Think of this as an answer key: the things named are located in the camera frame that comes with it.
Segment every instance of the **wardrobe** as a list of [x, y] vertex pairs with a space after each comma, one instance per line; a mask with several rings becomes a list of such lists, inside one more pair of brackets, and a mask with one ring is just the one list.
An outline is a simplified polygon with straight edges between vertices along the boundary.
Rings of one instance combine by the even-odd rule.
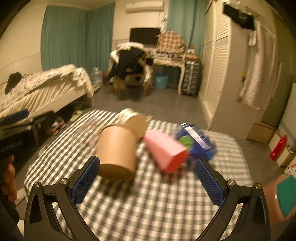
[[[223, 14], [224, 0], [210, 0], [206, 10], [206, 32], [202, 58], [199, 99], [209, 130], [246, 138], [253, 123], [260, 122], [262, 110], [237, 100], [243, 73], [249, 63], [250, 30], [243, 29]], [[228, 1], [275, 33], [270, 6], [264, 0]]]

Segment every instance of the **tile floor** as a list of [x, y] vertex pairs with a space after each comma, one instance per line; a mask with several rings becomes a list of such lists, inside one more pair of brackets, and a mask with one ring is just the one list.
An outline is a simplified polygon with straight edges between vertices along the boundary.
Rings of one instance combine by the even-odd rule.
[[[109, 110], [119, 112], [124, 108], [132, 108], [138, 112], [153, 115], [154, 119], [163, 120], [181, 124], [183, 122], [191, 122], [201, 129], [206, 128], [202, 108], [198, 98], [190, 96], [178, 96], [176, 89], [151, 89], [147, 97], [143, 97], [142, 88], [127, 88], [122, 91], [120, 97], [114, 93], [108, 92], [109, 88], [103, 86], [94, 95], [94, 107], [84, 109], [84, 112], [93, 109]], [[63, 116], [65, 121], [70, 119], [73, 112], [73, 106], [70, 104], [59, 111], [59, 115]], [[46, 144], [50, 144], [56, 137], [49, 137], [38, 148], [32, 156], [24, 158], [24, 160], [16, 160], [16, 182], [17, 189], [22, 188], [25, 175], [29, 165], [31, 165], [38, 157], [38, 151]], [[249, 141], [236, 138], [236, 141], [242, 148], [246, 162], [248, 164], [254, 183], [267, 184], [277, 176], [283, 173], [283, 168], [279, 168], [276, 162], [269, 158], [269, 148], [266, 144], [256, 141]], [[17, 210], [21, 219], [24, 218], [26, 209], [26, 201], [22, 201]], [[281, 224], [272, 230], [272, 240], [282, 232], [286, 224]]]

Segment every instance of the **metal screw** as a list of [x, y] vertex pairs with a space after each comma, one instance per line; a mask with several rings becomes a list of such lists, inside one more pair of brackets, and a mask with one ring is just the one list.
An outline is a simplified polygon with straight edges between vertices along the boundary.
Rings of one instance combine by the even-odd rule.
[[34, 184], [33, 184], [33, 187], [35, 187], [35, 188], [37, 188], [37, 187], [39, 187], [40, 186], [40, 182], [35, 182]]
[[233, 180], [227, 180], [227, 184], [229, 185], [229, 186], [234, 186], [235, 185], [235, 181], [233, 181]]
[[255, 183], [255, 188], [257, 188], [257, 189], [261, 189], [262, 186], [261, 186], [259, 183]]
[[65, 185], [68, 182], [68, 179], [63, 178], [62, 180], [60, 180], [60, 184]]

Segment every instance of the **table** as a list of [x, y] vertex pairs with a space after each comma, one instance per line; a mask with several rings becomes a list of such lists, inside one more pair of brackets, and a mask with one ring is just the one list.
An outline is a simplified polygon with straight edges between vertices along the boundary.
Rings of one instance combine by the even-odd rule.
[[178, 95], [181, 95], [182, 94], [182, 82], [183, 82], [184, 74], [185, 74], [185, 61], [155, 56], [155, 57], [153, 57], [153, 64], [178, 67], [181, 69], [179, 83], [178, 83]]
[[[68, 127], [32, 164], [25, 179], [26, 197], [36, 181], [55, 184], [69, 178], [94, 153], [88, 146], [93, 131], [73, 133], [89, 119], [98, 128], [118, 122], [117, 113], [94, 110], [82, 115]], [[177, 124], [151, 120], [148, 129], [159, 129], [173, 135]], [[217, 154], [210, 161], [224, 178], [238, 185], [252, 186], [252, 180], [242, 151], [234, 138], [205, 131], [215, 142]], [[136, 151], [138, 166], [135, 178], [126, 182], [111, 182], [97, 177], [77, 210], [100, 241], [110, 240], [196, 240], [218, 210], [206, 194], [201, 182], [195, 179], [191, 166], [184, 164], [174, 174], [159, 172], [139, 141]], [[57, 204], [57, 218], [66, 235], [72, 237]], [[234, 227], [240, 206], [223, 234], [225, 238]]]

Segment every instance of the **white desk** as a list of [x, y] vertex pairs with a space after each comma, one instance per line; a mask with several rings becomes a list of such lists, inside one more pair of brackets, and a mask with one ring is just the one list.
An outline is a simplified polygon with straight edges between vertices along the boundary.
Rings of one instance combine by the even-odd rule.
[[185, 74], [185, 61], [156, 56], [156, 57], [153, 57], [153, 64], [178, 67], [181, 69], [179, 83], [178, 83], [178, 95], [181, 95], [182, 82], [183, 82], [184, 74]]

